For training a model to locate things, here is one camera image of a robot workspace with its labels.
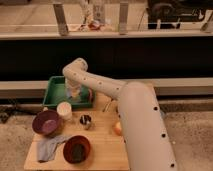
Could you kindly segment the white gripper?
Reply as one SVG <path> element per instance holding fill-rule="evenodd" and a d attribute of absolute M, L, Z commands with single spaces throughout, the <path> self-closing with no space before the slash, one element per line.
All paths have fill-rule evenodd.
<path fill-rule="evenodd" d="M 81 85 L 75 81 L 65 80 L 66 94 L 68 98 L 75 99 L 80 95 Z"/>

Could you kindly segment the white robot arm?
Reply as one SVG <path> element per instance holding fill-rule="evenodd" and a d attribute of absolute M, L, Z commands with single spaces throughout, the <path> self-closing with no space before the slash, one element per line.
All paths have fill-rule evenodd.
<path fill-rule="evenodd" d="M 62 73 L 71 89 L 84 85 L 117 101 L 130 171 L 178 171 L 154 91 L 138 81 L 120 81 L 87 71 L 83 58 Z"/>

